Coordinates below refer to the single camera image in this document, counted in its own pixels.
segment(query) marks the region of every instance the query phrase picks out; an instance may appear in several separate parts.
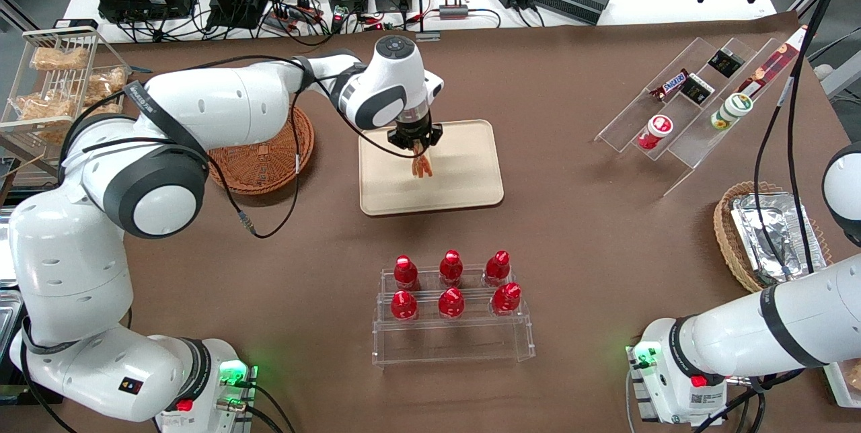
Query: wire rack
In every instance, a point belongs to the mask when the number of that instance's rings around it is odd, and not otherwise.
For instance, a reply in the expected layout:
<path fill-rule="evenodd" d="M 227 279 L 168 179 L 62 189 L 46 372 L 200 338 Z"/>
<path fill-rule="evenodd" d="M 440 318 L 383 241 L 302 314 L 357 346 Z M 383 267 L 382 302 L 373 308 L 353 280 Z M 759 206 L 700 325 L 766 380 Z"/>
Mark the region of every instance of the wire rack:
<path fill-rule="evenodd" d="M 5 147 L 8 153 L 18 155 L 24 161 L 35 160 L 35 169 L 30 169 L 27 173 L 19 173 L 15 179 L 16 185 L 41 185 L 55 179 L 61 148 L 57 136 L 64 136 L 71 123 L 84 109 L 89 78 L 92 75 L 108 74 L 117 68 L 123 69 L 127 77 L 131 73 L 131 67 L 102 38 L 102 35 L 89 26 L 24 32 L 22 38 L 27 44 L 18 65 L 18 72 L 15 74 L 15 81 L 12 83 L 12 90 L 9 92 L 9 99 L 6 99 L 3 116 L 0 118 L 0 145 Z M 79 68 L 39 71 L 37 83 L 40 83 L 40 86 L 37 85 L 35 89 L 21 89 L 24 75 L 33 68 L 31 62 L 39 48 L 52 48 L 64 52 L 83 50 L 86 63 L 75 65 Z M 113 65 L 93 67 L 96 53 L 104 48 L 113 54 L 116 62 Z M 38 96 L 43 100 L 67 100 L 71 102 L 71 112 L 56 117 L 22 118 L 21 109 L 15 104 L 16 98 L 31 95 L 31 93 L 34 97 Z"/>

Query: black package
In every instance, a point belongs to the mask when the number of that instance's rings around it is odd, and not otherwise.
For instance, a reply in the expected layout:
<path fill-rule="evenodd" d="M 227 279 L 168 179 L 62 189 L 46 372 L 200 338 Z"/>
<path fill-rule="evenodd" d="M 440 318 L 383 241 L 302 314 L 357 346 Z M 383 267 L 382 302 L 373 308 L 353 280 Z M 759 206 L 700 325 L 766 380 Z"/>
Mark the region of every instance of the black package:
<path fill-rule="evenodd" d="M 745 64 L 745 61 L 732 51 L 722 48 L 714 53 L 714 56 L 708 60 L 708 64 L 719 71 L 723 77 L 729 78 Z"/>
<path fill-rule="evenodd" d="M 708 99 L 708 96 L 714 93 L 714 89 L 705 83 L 702 78 L 691 73 L 688 75 L 688 79 L 685 80 L 685 83 L 682 83 L 682 93 L 684 93 L 689 99 L 693 100 L 693 102 L 697 103 L 697 105 L 702 105 L 702 102 L 705 102 L 705 100 Z"/>

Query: snickers bar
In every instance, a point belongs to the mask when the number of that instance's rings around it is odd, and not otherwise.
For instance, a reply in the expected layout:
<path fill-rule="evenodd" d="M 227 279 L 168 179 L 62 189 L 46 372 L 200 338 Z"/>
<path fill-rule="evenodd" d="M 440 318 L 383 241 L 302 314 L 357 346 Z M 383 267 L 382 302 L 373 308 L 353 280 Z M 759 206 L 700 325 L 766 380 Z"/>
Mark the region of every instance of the snickers bar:
<path fill-rule="evenodd" d="M 668 81 L 667 83 L 661 85 L 659 89 L 652 90 L 649 93 L 651 93 L 651 95 L 654 95 L 658 98 L 658 100 L 663 102 L 664 99 L 668 99 L 671 95 L 673 95 L 673 93 L 681 89 L 682 84 L 685 83 L 687 79 L 688 71 L 686 71 L 686 69 L 682 69 L 682 72 L 676 75 L 676 77 L 673 77 L 673 80 Z"/>

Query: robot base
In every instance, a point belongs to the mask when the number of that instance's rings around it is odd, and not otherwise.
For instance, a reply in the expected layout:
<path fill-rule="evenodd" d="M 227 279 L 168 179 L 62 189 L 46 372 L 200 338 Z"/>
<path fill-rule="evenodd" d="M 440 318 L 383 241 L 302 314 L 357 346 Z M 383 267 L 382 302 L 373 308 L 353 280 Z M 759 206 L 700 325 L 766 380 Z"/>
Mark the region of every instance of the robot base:
<path fill-rule="evenodd" d="M 255 377 L 252 377 L 252 370 L 240 362 L 236 351 L 227 342 L 204 339 L 203 345 L 212 356 L 209 381 L 200 397 L 194 400 L 190 411 L 163 411 L 155 418 L 161 433 L 239 433 L 245 431 L 245 426 L 249 424 L 243 414 L 239 414 L 242 418 L 237 418 L 236 412 L 216 409 L 215 403 L 219 399 L 247 401 L 248 397 L 243 394 L 245 390 L 224 385 L 222 381 L 253 381 Z M 243 423 L 234 428 L 237 421 Z"/>
<path fill-rule="evenodd" d="M 711 387 L 692 386 L 691 378 L 679 369 L 670 353 L 670 329 L 675 322 L 674 319 L 655 320 L 646 327 L 639 344 L 628 348 L 634 393 L 644 421 L 654 421 L 656 416 L 661 423 L 690 423 L 697 427 L 723 408 L 726 382 Z M 643 360 L 652 365 L 634 369 Z M 719 418 L 712 424 L 721 423 Z"/>

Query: red bottle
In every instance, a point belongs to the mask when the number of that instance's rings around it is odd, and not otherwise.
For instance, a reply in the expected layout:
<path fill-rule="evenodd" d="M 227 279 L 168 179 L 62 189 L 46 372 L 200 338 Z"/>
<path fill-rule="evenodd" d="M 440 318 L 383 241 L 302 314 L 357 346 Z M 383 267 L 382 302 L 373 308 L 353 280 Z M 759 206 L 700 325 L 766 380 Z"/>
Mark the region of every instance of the red bottle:
<path fill-rule="evenodd" d="M 413 320 L 418 317 L 418 302 L 412 293 L 399 290 L 391 298 L 391 314 L 397 320 Z"/>
<path fill-rule="evenodd" d="M 511 273 L 511 265 L 509 264 L 511 257 L 508 255 L 508 252 L 501 249 L 496 252 L 496 255 L 492 256 L 491 259 L 487 261 L 487 265 L 485 267 L 485 273 L 482 276 L 482 282 L 486 286 L 500 286 L 505 281 L 505 277 L 508 276 L 508 273 Z"/>
<path fill-rule="evenodd" d="M 465 308 L 467 304 L 463 300 L 463 293 L 454 286 L 439 296 L 439 315 L 443 319 L 457 319 Z"/>
<path fill-rule="evenodd" d="M 490 299 L 490 311 L 493 315 L 510 315 L 519 305 L 520 286 L 516 282 L 497 288 Z"/>
<path fill-rule="evenodd" d="M 439 262 L 439 280 L 445 286 L 460 286 L 461 274 L 463 273 L 463 262 L 461 262 L 461 254 L 450 249 Z"/>
<path fill-rule="evenodd" d="M 421 289 L 418 283 L 418 268 L 410 261 L 409 256 L 401 255 L 394 264 L 394 282 L 399 290 L 416 292 Z"/>

